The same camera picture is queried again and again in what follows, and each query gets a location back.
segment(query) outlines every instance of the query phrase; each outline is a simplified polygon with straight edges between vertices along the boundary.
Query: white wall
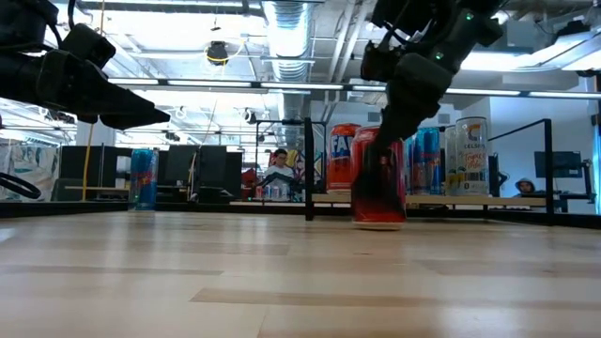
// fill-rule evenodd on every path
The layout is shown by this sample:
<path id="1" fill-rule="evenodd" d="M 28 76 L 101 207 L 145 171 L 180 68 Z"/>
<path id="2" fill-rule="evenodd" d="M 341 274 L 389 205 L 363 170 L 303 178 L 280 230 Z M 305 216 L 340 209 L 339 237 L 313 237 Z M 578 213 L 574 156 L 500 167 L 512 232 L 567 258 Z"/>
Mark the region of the white wall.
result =
<path id="1" fill-rule="evenodd" d="M 590 83 L 582 80 L 572 91 L 587 91 Z M 595 114 L 596 102 L 587 100 L 543 100 L 522 98 L 491 98 L 489 110 L 491 136 L 514 130 L 542 118 L 553 122 L 553 150 L 580 151 L 583 160 L 593 158 L 593 126 L 591 115 Z M 470 107 L 469 114 L 486 111 L 486 107 Z M 535 177 L 534 151 L 543 151 L 544 128 L 539 125 L 491 143 L 491 149 L 499 154 L 500 169 L 510 179 L 501 188 L 503 197 L 518 193 L 515 184 L 523 177 L 531 179 L 536 188 L 543 190 L 545 180 Z M 556 190 L 585 192 L 584 179 L 558 178 Z M 571 213 L 594 213 L 594 206 L 585 201 L 571 201 Z"/>

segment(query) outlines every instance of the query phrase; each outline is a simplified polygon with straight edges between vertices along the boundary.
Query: ceiling light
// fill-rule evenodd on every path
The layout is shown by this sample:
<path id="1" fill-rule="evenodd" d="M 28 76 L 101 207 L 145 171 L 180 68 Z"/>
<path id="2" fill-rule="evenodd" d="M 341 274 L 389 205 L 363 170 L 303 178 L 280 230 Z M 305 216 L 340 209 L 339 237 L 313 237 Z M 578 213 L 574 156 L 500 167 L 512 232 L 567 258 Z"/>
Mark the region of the ceiling light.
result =
<path id="1" fill-rule="evenodd" d="M 353 85 L 353 91 L 384 92 L 385 85 Z"/>
<path id="2" fill-rule="evenodd" d="M 199 81 L 199 80 L 169 80 L 170 85 L 183 86 L 206 86 L 206 87 L 230 87 L 230 88 L 250 88 L 250 82 L 239 81 Z"/>
<path id="3" fill-rule="evenodd" d="M 448 95 L 475 95 L 475 96 L 518 96 L 517 90 L 495 90 L 495 89 L 447 89 Z"/>
<path id="4" fill-rule="evenodd" d="M 523 66 L 517 54 L 472 52 L 461 64 L 464 70 L 509 71 Z"/>
<path id="5" fill-rule="evenodd" d="M 314 90 L 342 90 L 342 84 L 296 84 L 296 83 L 262 83 L 263 88 L 273 89 L 314 89 Z"/>
<path id="6" fill-rule="evenodd" d="M 601 69 L 601 51 L 594 52 L 568 65 L 563 70 L 589 70 Z"/>
<path id="7" fill-rule="evenodd" d="M 531 92 L 532 98 L 601 100 L 601 93 Z"/>
<path id="8" fill-rule="evenodd" d="M 128 78 L 115 78 L 109 79 L 109 82 L 113 85 L 158 85 L 159 80 L 155 79 L 128 79 Z"/>

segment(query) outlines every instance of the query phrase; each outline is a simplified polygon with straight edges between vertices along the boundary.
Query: person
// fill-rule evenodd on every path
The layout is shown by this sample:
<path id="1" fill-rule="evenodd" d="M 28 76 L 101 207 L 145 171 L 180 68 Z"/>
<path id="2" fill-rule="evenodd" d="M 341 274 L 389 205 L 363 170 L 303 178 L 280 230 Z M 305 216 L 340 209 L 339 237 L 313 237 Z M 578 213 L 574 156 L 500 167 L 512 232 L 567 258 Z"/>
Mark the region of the person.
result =
<path id="1" fill-rule="evenodd" d="M 269 186 L 272 192 L 273 188 L 277 188 L 278 196 L 272 196 L 271 199 L 285 201 L 290 193 L 290 183 L 294 180 L 294 171 L 285 165 L 288 159 L 287 151 L 280 148 L 275 151 L 274 155 L 275 164 L 267 169 L 265 179 L 259 185 Z"/>
<path id="2" fill-rule="evenodd" d="M 534 186 L 534 183 L 525 177 L 516 182 L 516 188 L 519 191 L 519 194 L 517 194 L 516 197 L 520 197 L 523 194 L 544 193 L 537 191 L 536 187 Z"/>

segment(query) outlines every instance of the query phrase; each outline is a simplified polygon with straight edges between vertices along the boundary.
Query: ceiling duct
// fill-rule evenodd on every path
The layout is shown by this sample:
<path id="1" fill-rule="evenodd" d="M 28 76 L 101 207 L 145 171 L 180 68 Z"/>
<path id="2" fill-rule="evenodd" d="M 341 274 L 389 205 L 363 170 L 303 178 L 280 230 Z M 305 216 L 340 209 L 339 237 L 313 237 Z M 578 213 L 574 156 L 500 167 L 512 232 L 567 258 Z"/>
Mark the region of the ceiling duct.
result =
<path id="1" fill-rule="evenodd" d="M 309 53 L 313 5 L 269 1 L 264 3 L 264 10 L 269 22 L 268 41 L 271 56 L 289 58 L 286 61 L 272 62 L 275 80 L 288 83 L 307 82 L 310 65 L 299 59 Z M 280 118 L 303 118 L 304 104 L 308 104 L 304 95 L 281 94 L 278 99 Z M 297 143 L 300 133 L 298 128 L 283 128 L 283 132 L 287 145 Z"/>

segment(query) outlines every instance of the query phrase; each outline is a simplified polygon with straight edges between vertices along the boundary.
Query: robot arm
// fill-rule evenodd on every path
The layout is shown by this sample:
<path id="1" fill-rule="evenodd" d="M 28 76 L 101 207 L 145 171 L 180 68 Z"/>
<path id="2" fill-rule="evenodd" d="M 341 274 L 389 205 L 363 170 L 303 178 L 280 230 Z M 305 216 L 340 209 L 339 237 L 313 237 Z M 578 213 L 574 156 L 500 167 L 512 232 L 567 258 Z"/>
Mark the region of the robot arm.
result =
<path id="1" fill-rule="evenodd" d="M 127 89 L 108 82 L 101 69 L 115 55 L 106 38 L 72 22 L 64 41 L 56 31 L 58 9 L 48 0 L 0 0 L 0 97 L 76 114 L 87 123 L 125 130 L 169 121 L 169 115 Z M 46 25 L 58 48 L 44 46 Z M 43 56 L 31 53 L 46 51 Z"/>
<path id="2" fill-rule="evenodd" d="M 388 33 L 376 45 L 369 42 L 362 78 L 387 84 L 388 105 L 376 147 L 407 139 L 439 110 L 439 100 L 451 86 L 461 63 L 479 43 L 489 46 L 502 37 L 491 17 L 506 0 L 379 0 L 372 23 Z M 419 40 L 410 37 L 423 31 Z M 394 37 L 400 45 L 392 47 Z"/>

